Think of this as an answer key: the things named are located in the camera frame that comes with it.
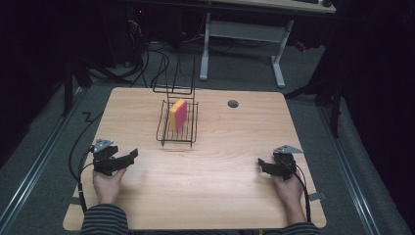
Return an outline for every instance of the person's left hand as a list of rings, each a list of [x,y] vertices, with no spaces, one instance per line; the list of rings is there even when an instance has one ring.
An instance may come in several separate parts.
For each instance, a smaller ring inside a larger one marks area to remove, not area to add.
[[[126,171],[127,168],[120,169],[113,176],[93,171],[94,188],[99,204],[113,204],[116,201],[120,191],[121,178]]]

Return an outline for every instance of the person's right hand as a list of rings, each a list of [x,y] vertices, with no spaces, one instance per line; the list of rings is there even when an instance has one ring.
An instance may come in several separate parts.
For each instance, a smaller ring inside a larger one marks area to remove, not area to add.
[[[272,176],[277,185],[278,195],[283,201],[287,213],[287,221],[290,224],[306,222],[304,212],[300,203],[302,186],[300,181],[291,176],[290,179],[283,180],[281,176]]]

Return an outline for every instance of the gray carpet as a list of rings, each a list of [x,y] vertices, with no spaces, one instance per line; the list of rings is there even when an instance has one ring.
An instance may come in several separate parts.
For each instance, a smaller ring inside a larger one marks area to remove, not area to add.
[[[287,87],[281,90],[276,87],[268,57],[252,54],[242,56],[241,51],[245,51],[245,48],[233,49],[235,51],[212,52],[210,54],[209,79],[208,81],[197,79],[197,87],[287,93],[308,83],[324,52],[323,48],[310,49],[305,53],[301,53],[296,48],[287,48],[281,61]],[[162,51],[169,56],[170,63],[175,65],[176,59],[174,58],[177,58],[179,52],[168,47],[163,48]],[[180,54],[182,75],[191,74],[193,57],[196,57],[196,74],[199,74],[201,49],[183,49]],[[150,53],[150,66],[145,71],[147,83],[157,74],[160,60],[160,54]],[[125,70],[127,69],[118,68],[114,72],[123,73]],[[141,78],[135,84],[140,87],[144,85]],[[77,136],[88,124],[85,121],[84,112],[90,113],[90,118],[102,112],[111,90],[116,86],[119,84],[95,79],[89,90],[81,92],[84,94],[83,99],[74,109],[61,137],[55,143],[50,154],[51,157],[41,171],[40,177],[35,182],[35,186],[22,209],[16,219],[12,219],[13,223],[7,234],[77,234],[66,231],[62,226],[69,198],[75,188],[75,181],[69,173],[69,152]],[[333,144],[331,133],[327,131],[327,123],[321,115],[326,108],[315,107],[311,98],[310,96],[299,96],[294,100],[288,100],[288,105],[314,183],[317,190],[326,195],[322,206],[327,217],[327,225],[322,229],[322,234],[366,234],[347,187],[337,147]],[[63,88],[61,88],[33,122],[29,133],[8,163],[1,168],[1,212],[8,207],[30,167],[41,153],[53,128],[59,122],[63,111],[63,99]],[[83,151],[93,142],[98,125],[98,121],[93,123],[80,139],[73,154],[74,163],[77,163]],[[337,141],[340,142],[347,156],[380,233],[410,234],[395,209],[388,190],[361,145],[345,103],[342,103],[339,125],[340,138]]]

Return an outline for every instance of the white desk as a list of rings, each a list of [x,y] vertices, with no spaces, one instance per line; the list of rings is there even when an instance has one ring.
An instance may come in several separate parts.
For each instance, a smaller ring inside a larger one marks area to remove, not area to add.
[[[211,0],[211,2],[219,3],[231,3],[231,4],[242,4],[242,5],[254,5],[259,7],[270,7],[286,9],[291,11],[307,11],[313,13],[335,13],[336,9],[332,5],[327,8],[324,7],[321,1],[318,4],[303,3],[292,0]],[[208,44],[211,36],[228,37],[237,39],[248,39],[256,41],[266,41],[279,43],[278,51],[275,56],[271,57],[272,68],[274,68],[275,79],[277,85],[280,88],[285,87],[284,77],[281,73],[280,60],[284,52],[284,48],[287,44],[287,40],[290,36],[294,21],[290,20],[287,22],[285,27],[283,26],[265,26],[258,24],[247,24],[247,23],[230,23],[221,21],[211,21],[210,14],[207,13],[207,22],[205,30],[205,47],[202,55],[201,65],[201,80],[208,79]]]

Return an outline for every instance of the sponge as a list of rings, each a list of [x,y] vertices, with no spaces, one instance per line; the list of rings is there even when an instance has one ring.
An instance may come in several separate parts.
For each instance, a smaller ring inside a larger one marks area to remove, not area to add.
[[[187,101],[179,99],[169,110],[170,128],[178,130],[187,119]]]

